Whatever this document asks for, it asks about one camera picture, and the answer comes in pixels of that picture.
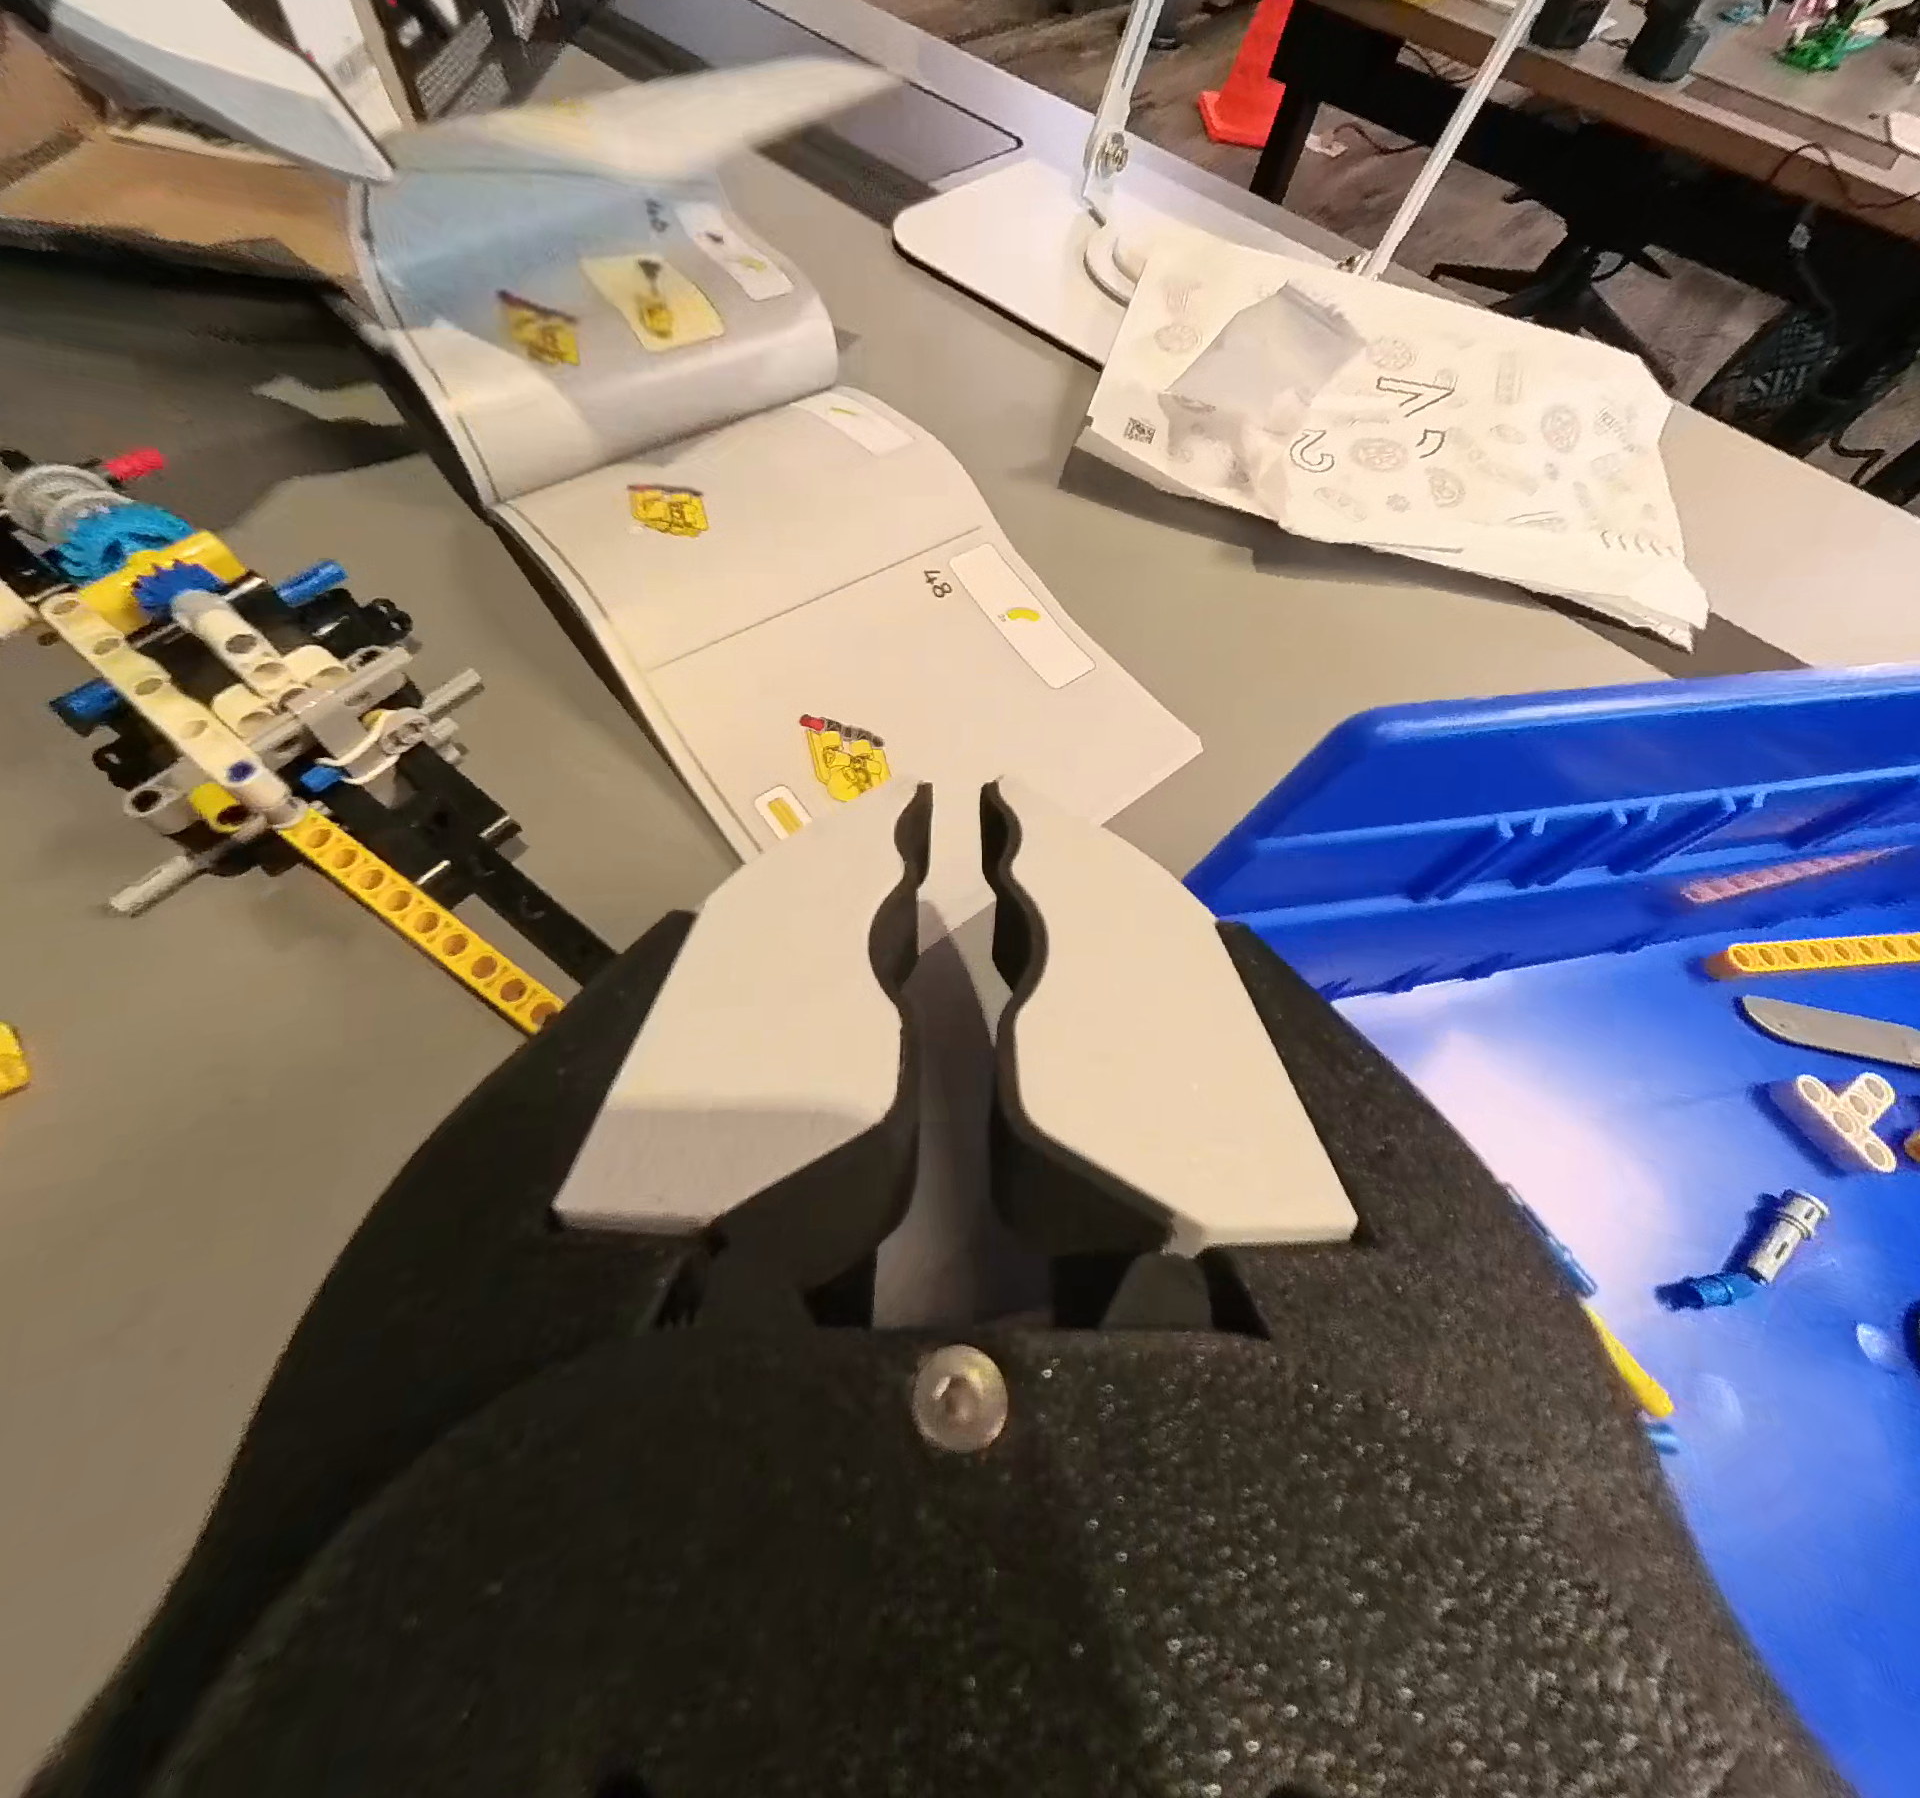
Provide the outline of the torn white printed paper bag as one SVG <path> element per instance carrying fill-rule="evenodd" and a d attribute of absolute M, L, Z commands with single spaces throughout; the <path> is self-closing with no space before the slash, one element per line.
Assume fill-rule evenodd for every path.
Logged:
<path fill-rule="evenodd" d="M 1293 538 L 1553 596 L 1683 650 L 1710 619 L 1643 366 L 1469 306 L 1239 310 L 1162 394 L 1167 463 Z"/>

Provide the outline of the thin yellow lego part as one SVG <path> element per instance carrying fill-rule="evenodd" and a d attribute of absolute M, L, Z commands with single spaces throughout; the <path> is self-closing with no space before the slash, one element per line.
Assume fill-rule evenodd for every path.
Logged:
<path fill-rule="evenodd" d="M 1626 1389 L 1628 1397 L 1640 1408 L 1642 1419 L 1666 1424 L 1675 1416 L 1675 1401 L 1668 1386 L 1654 1378 L 1642 1360 L 1620 1341 L 1592 1300 L 1582 1300 L 1580 1309 L 1596 1334 L 1596 1342 Z"/>

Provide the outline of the orange traffic cone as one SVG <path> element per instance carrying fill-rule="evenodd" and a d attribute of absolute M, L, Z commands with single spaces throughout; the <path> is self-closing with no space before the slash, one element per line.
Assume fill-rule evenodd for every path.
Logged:
<path fill-rule="evenodd" d="M 1255 0 L 1225 79 L 1197 97 L 1205 138 L 1216 145 L 1261 151 L 1282 107 L 1273 60 L 1293 0 Z"/>

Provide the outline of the grey blue lego pin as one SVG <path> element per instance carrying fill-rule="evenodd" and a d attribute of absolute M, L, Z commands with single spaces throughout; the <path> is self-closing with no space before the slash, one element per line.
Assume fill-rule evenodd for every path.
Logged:
<path fill-rule="evenodd" d="M 1666 1282 L 1654 1289 L 1654 1299 L 1666 1309 L 1744 1305 L 1778 1282 L 1790 1261 L 1812 1246 L 1830 1216 L 1832 1208 L 1813 1193 L 1774 1193 L 1748 1219 L 1718 1269 Z"/>

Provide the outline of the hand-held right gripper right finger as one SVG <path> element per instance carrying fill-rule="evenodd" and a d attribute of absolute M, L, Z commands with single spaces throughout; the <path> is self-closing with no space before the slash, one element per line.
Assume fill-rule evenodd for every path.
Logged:
<path fill-rule="evenodd" d="M 1103 824 L 980 790 L 990 1189 L 1049 1259 L 1342 1242 L 1355 1208 L 1200 901 Z"/>

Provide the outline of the white desk lamp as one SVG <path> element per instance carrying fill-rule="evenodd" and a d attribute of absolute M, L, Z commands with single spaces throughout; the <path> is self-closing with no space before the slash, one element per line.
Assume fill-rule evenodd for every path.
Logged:
<path fill-rule="evenodd" d="M 1059 170 L 1021 158 L 908 206 L 895 248 L 960 293 L 1103 368 L 1126 333 L 1121 372 L 1187 399 L 1225 401 L 1257 381 L 1309 403 L 1421 308 L 1390 295 L 1394 249 L 1450 163 L 1464 133 L 1527 37 L 1541 0 L 1517 0 L 1459 95 L 1442 141 L 1380 243 L 1355 272 L 1247 248 L 1208 229 L 1218 208 L 1173 218 L 1123 191 L 1131 109 L 1166 0 L 1132 0 L 1079 159 Z"/>

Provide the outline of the long yellow lego beam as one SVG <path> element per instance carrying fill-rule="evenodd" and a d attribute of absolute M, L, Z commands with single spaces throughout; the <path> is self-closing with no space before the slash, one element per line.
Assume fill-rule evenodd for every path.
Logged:
<path fill-rule="evenodd" d="M 1700 960 L 1711 980 L 1917 967 L 1917 932 L 1736 943 Z"/>

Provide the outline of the blue plastic parts bin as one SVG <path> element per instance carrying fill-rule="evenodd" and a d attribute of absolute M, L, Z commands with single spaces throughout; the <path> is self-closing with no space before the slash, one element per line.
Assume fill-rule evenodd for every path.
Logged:
<path fill-rule="evenodd" d="M 1677 1416 L 1651 1438 L 1763 1664 L 1856 1793 L 1915 1793 L 1915 1072 L 1738 997 L 1915 1027 L 1915 967 L 1711 980 L 1751 941 L 1915 932 L 1915 665 L 1364 709 L 1187 873 L 1433 1104 Z M 1767 1089 L 1887 1077 L 1899 1167 L 1836 1173 Z M 1774 1193 L 1761 1295 L 1666 1309 Z"/>

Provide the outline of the grey lego blade panel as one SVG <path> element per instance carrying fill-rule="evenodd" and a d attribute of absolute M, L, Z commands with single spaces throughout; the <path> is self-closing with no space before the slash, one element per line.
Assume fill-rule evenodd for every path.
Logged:
<path fill-rule="evenodd" d="M 1917 1070 L 1917 1029 L 1885 1017 L 1744 996 L 1738 1010 L 1763 1036 L 1782 1044 L 1861 1062 Z"/>

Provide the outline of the lego set cardboard box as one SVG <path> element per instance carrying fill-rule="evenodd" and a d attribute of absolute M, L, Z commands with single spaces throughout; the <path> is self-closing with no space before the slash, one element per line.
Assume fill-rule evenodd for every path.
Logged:
<path fill-rule="evenodd" d="M 276 0 L 228 0 L 294 48 Z M 389 0 L 355 0 L 367 48 L 317 67 L 388 152 L 428 122 L 525 100 L 592 0 L 456 0 L 438 36 Z M 347 284 L 347 208 L 363 189 L 158 109 L 119 103 L 5 6 L 5 249 L 154 260 Z"/>

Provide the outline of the white lego connector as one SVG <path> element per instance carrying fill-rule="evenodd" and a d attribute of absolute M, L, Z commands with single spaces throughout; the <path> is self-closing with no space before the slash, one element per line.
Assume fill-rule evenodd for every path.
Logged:
<path fill-rule="evenodd" d="M 1899 1159 L 1880 1134 L 1897 1099 L 1887 1077 L 1864 1070 L 1834 1089 L 1813 1075 L 1799 1075 L 1772 1084 L 1767 1099 L 1836 1173 L 1897 1173 Z"/>

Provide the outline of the background wooden table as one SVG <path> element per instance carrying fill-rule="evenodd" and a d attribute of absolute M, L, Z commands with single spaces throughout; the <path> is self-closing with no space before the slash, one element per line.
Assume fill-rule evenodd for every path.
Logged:
<path fill-rule="evenodd" d="M 1474 0 L 1440 0 L 1433 6 L 1402 0 L 1299 3 L 1329 13 L 1340 26 L 1457 64 L 1480 64 L 1495 37 L 1486 6 Z M 1622 50 L 1606 43 L 1570 53 L 1527 44 L 1506 58 L 1501 79 L 1654 145 L 1915 243 L 1915 158 L 1893 155 L 1885 163 L 1862 158 L 1862 138 L 1815 114 L 1765 107 L 1704 77 L 1645 81 L 1628 74 Z"/>

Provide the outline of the lego flower model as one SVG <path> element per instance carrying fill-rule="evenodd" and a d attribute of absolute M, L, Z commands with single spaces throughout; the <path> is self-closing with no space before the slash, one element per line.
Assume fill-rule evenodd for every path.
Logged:
<path fill-rule="evenodd" d="M 1786 33 L 1774 50 L 1793 74 L 1836 74 L 1838 67 L 1885 37 L 1880 0 L 1792 0 Z"/>

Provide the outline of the lego instruction booklet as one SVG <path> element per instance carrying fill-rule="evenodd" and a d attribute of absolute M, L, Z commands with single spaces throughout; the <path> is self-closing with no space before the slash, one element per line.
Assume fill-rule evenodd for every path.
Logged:
<path fill-rule="evenodd" d="M 743 858 L 886 782 L 1016 775 L 1105 822 L 1200 738 L 1090 641 L 968 471 L 841 381 L 720 166 L 873 101 L 790 58 L 388 139 L 364 333 Z"/>

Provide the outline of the lego technic vehicle model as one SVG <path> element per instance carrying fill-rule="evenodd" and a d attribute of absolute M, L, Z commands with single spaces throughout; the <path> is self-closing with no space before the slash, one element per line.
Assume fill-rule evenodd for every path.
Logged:
<path fill-rule="evenodd" d="M 268 578 L 139 497 L 166 459 L 5 448 L 5 640 L 60 645 L 51 702 L 166 861 L 108 898 L 154 911 L 210 876 L 298 862 L 521 1036 L 612 946 L 518 862 L 519 821 L 469 776 L 477 671 L 417 674 L 417 633 L 334 560 Z"/>

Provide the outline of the flat white printed paper bag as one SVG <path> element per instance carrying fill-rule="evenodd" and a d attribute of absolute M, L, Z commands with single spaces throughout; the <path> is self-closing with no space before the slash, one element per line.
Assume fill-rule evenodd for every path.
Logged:
<path fill-rule="evenodd" d="M 1079 446 L 1297 538 L 1464 556 L 1548 538 L 1675 557 L 1642 360 L 1484 308 L 1166 233 Z"/>

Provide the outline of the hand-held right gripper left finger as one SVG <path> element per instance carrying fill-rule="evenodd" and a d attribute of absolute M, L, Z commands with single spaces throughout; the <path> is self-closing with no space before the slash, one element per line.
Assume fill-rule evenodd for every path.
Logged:
<path fill-rule="evenodd" d="M 915 1105 L 934 791 L 881 786 L 736 869 L 690 923 L 557 1189 L 570 1230 L 718 1235 Z"/>

